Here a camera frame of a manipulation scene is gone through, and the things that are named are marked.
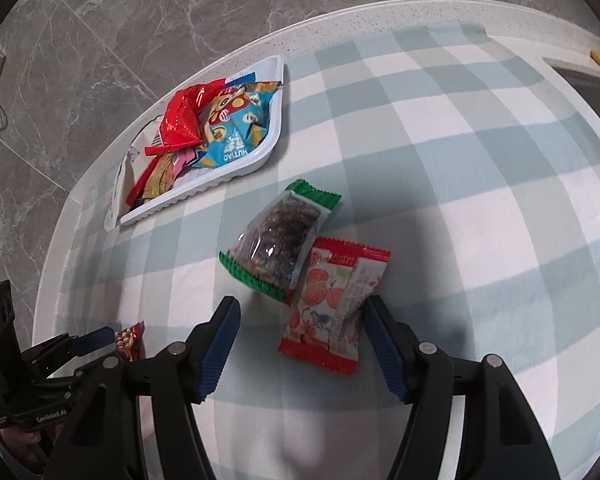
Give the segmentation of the person's left hand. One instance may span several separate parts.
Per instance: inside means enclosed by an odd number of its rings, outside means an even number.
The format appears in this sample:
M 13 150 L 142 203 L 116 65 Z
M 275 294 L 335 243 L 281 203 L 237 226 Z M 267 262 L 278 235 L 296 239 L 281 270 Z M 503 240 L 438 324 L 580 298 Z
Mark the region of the person's left hand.
M 0 429 L 0 441 L 9 454 L 24 466 L 41 466 L 50 457 L 64 424 L 27 432 L 17 426 Z

